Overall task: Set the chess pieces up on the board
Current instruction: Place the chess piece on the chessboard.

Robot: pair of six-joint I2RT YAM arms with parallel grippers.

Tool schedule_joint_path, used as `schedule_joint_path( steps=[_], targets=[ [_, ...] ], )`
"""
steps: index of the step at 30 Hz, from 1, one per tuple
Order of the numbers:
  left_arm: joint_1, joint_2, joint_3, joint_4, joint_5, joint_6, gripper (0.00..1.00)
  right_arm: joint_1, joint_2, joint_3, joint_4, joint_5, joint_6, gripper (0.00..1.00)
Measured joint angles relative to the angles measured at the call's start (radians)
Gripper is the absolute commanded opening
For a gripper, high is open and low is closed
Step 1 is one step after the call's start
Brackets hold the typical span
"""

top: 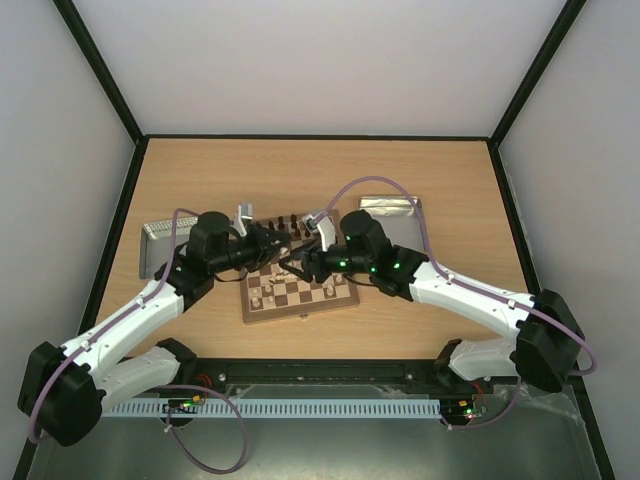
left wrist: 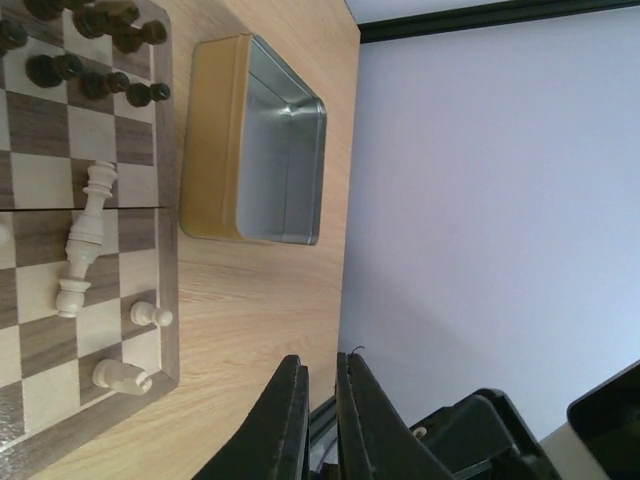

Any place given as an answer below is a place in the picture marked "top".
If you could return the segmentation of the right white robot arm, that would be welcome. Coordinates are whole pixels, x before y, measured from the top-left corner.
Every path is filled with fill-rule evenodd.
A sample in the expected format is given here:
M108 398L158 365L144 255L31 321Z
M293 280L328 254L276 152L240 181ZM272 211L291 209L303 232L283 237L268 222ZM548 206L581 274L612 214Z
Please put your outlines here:
M455 392L484 377L519 376L554 393L574 374L584 334L558 293L516 293L460 275L423 252L393 244L364 210L347 214L338 228L323 215L309 214L304 221L319 239L279 262L299 279L322 283L333 274L365 274L387 296L443 308L497 333L494 340L447 343L436 367L443 389Z

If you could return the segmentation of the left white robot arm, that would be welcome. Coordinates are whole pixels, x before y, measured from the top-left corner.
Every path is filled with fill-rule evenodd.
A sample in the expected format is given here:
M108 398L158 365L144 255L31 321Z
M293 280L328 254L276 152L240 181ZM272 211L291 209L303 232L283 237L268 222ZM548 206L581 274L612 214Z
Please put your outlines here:
M290 243L289 233L242 212L198 215L187 241L170 239L167 261L132 300L64 344L43 342L30 353L17 401L29 418L28 440L73 445L113 404L171 383L180 363L170 350L155 347L132 360L125 355L208 294L218 274L257 271Z

